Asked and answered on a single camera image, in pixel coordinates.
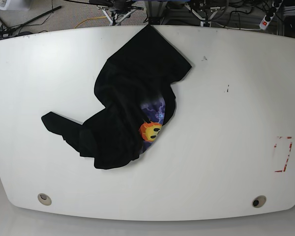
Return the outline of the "black printed T-shirt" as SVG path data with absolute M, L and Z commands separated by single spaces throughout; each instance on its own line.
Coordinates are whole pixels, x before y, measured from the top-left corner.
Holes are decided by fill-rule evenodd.
M 41 120 L 97 169 L 120 168 L 139 158 L 175 113 L 171 84 L 191 64 L 153 26 L 145 26 L 110 56 L 94 85 L 104 109 L 78 124 L 49 112 Z

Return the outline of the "red tape rectangle marking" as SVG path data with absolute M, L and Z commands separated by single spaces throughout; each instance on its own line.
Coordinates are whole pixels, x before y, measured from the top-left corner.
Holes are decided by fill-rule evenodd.
M 292 145 L 292 136 L 278 136 L 276 138 L 272 153 L 272 164 L 275 173 L 282 173 L 286 171 Z

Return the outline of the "white power strip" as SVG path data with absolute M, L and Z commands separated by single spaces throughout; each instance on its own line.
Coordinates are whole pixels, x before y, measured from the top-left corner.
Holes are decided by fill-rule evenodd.
M 260 22 L 260 29 L 266 30 L 270 22 L 272 21 L 274 15 L 278 12 L 280 6 L 282 5 L 283 0 L 274 0 L 271 8 L 266 12 L 264 18 Z

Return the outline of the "aluminium frame post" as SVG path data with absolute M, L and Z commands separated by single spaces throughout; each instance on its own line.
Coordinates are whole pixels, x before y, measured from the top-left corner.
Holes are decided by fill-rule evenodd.
M 145 0 L 147 22 L 149 25 L 160 25 L 164 18 L 167 0 Z

